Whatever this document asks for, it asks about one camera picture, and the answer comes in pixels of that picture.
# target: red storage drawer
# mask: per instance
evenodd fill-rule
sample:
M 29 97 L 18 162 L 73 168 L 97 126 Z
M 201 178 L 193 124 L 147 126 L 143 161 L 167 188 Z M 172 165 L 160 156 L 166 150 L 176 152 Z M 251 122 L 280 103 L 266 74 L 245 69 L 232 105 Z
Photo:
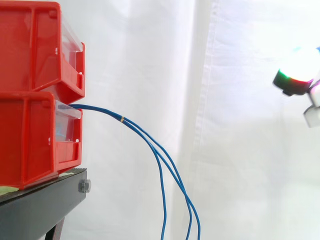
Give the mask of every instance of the red storage drawer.
M 81 164 L 81 111 L 49 92 L 0 92 L 0 113 L 0 186 L 24 189 Z
M 0 0 L 0 91 L 45 91 L 65 104 L 85 96 L 85 45 L 56 2 Z

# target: glowing light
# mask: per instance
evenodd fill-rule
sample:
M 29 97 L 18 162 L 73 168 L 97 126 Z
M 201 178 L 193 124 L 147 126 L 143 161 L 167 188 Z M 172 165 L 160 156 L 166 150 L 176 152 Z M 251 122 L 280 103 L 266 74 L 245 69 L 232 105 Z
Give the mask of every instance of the glowing light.
M 280 68 L 287 77 L 309 82 L 320 70 L 320 52 L 316 48 L 299 47 L 285 61 Z

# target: white fabric backdrop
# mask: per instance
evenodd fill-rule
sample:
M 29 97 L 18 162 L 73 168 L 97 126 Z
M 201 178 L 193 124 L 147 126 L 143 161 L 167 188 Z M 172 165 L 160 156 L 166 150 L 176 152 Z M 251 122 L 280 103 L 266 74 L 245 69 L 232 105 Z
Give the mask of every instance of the white fabric backdrop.
M 172 154 L 203 240 L 320 238 L 320 129 L 307 97 L 272 86 L 282 57 L 318 42 L 316 0 L 61 0 L 86 43 L 86 98 L 143 126 Z M 139 137 L 84 113 L 87 199 L 62 240 L 159 239 L 157 163 Z M 165 171 L 166 240 L 188 211 Z M 190 239 L 196 239 L 194 221 Z

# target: bolt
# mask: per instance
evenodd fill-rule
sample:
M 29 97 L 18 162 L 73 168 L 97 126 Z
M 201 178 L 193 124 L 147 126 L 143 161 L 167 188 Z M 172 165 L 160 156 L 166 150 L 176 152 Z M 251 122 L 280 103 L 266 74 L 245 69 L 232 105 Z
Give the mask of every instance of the bolt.
M 91 190 L 91 180 L 81 180 L 80 182 L 80 192 L 81 193 L 89 193 Z

